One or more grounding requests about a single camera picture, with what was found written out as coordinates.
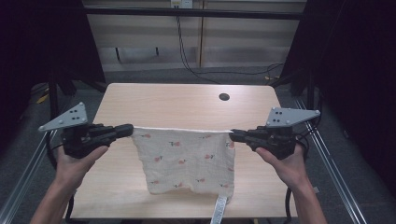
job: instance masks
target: hand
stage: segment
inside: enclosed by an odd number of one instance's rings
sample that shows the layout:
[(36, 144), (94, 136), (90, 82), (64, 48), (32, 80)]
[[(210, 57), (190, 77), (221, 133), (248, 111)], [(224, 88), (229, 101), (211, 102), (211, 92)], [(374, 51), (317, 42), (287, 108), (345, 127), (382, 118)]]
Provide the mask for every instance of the hand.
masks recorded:
[(305, 171), (304, 164), (304, 150), (296, 144), (294, 153), (286, 159), (280, 161), (271, 152), (265, 148), (258, 147), (256, 152), (262, 157), (263, 160), (270, 163), (276, 170), (279, 178), (291, 189), (296, 189), (301, 186), (308, 177)]
[(73, 193), (82, 183), (82, 180), (95, 164), (108, 150), (102, 146), (95, 149), (82, 159), (75, 159), (64, 154), (64, 148), (58, 148), (58, 165), (56, 169), (55, 184), (63, 186), (69, 193)]

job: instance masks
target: white cloth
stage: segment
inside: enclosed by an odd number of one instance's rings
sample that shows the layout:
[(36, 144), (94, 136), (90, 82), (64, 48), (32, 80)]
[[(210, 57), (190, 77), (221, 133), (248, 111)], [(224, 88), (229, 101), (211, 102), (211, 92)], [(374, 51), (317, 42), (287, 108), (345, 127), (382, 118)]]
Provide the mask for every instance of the white cloth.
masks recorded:
[(235, 149), (229, 133), (134, 127), (132, 138), (143, 162), (148, 191), (159, 194), (190, 188), (230, 200)]

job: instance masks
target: person's left hand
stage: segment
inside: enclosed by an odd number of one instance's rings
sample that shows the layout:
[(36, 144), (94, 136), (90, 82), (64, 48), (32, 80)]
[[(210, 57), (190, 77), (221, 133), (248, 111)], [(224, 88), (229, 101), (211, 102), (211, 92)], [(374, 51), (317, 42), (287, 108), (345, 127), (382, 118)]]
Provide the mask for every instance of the person's left hand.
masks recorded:
[(73, 193), (82, 183), (82, 180), (95, 164), (108, 150), (102, 146), (95, 149), (82, 159), (72, 158), (64, 154), (64, 148), (58, 148), (58, 165), (54, 183), (63, 186), (69, 193)]

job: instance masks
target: wooden table top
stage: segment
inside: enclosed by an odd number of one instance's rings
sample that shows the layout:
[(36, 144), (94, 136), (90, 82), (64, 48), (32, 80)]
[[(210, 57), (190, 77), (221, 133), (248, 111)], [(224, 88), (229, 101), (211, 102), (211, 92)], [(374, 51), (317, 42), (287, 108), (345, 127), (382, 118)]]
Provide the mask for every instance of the wooden table top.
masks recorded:
[[(219, 98), (230, 96), (228, 101)], [(255, 129), (272, 106), (266, 86), (196, 84), (111, 84), (93, 123), (194, 130)], [(246, 144), (235, 143), (235, 189), (227, 217), (284, 217), (286, 185), (272, 166)], [(75, 197), (73, 218), (211, 218), (217, 195), (187, 189), (148, 192), (142, 162), (130, 137), (111, 144), (87, 173)], [(294, 201), (290, 202), (295, 217)]]

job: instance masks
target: triangular metal plate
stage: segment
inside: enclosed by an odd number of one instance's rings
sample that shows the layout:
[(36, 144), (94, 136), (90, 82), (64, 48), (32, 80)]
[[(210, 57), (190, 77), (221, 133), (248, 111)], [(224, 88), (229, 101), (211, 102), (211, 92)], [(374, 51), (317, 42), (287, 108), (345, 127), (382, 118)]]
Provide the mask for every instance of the triangular metal plate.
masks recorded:
[(75, 107), (68, 109), (62, 113), (58, 118), (40, 126), (38, 130), (40, 132), (48, 132), (57, 129), (69, 128), (85, 124), (88, 122), (87, 111), (85, 110), (84, 103), (80, 102)]
[(320, 115), (318, 110), (302, 110), (291, 108), (273, 107), (266, 122), (267, 128), (291, 127), (295, 124), (316, 118)]

